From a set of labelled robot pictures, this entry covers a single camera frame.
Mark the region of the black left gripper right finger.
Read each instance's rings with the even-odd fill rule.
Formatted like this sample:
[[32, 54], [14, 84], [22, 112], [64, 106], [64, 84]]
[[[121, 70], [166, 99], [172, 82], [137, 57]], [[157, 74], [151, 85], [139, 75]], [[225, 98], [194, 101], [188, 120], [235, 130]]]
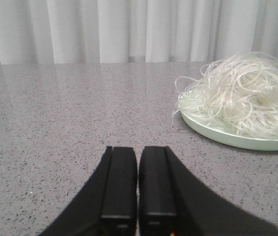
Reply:
[[142, 236], [278, 236], [278, 227], [220, 197], [170, 147], [145, 147], [139, 165]]

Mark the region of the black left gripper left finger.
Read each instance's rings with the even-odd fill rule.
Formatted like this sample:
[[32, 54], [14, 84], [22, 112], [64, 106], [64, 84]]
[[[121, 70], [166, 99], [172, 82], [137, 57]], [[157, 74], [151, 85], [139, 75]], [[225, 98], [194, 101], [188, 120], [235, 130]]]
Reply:
[[131, 147], [107, 147], [99, 165], [43, 236], [133, 236], [137, 162]]

